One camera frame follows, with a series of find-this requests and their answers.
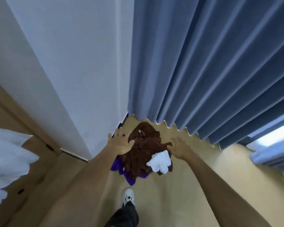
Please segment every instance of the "person's left arm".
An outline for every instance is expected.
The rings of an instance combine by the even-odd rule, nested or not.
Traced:
[[[104,149],[77,174],[66,192],[55,202],[39,227],[90,226],[102,196],[110,167],[117,155],[128,152],[134,140],[128,143],[130,133],[121,127],[114,137],[108,134]]]

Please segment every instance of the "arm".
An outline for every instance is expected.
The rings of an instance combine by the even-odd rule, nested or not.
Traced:
[[[180,138],[172,138],[168,150],[178,159],[188,163],[199,181],[219,225],[221,227],[270,227],[269,223],[219,175],[193,152]]]
[[[104,149],[77,174],[39,227],[91,226],[111,165],[117,155],[125,154],[134,144],[134,140],[128,143],[129,134],[122,127],[115,130],[113,138],[108,134]]]

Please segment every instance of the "person's right arm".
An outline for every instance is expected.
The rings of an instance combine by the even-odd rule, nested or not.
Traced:
[[[176,158],[188,163],[221,227],[271,227],[249,203],[193,152],[185,141],[172,138],[172,142],[173,147],[167,146],[168,150]]]

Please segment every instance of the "pant leg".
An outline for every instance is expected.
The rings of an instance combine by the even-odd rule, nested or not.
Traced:
[[[137,227],[139,216],[132,202],[118,209],[104,227]]]

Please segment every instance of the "person's left hand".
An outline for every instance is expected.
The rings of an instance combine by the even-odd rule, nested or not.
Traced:
[[[117,155],[123,155],[129,152],[135,143],[134,140],[128,142],[129,135],[130,132],[126,131],[123,127],[120,127],[120,129],[117,128],[113,138],[111,137],[111,134],[108,134],[106,146],[116,151]]]

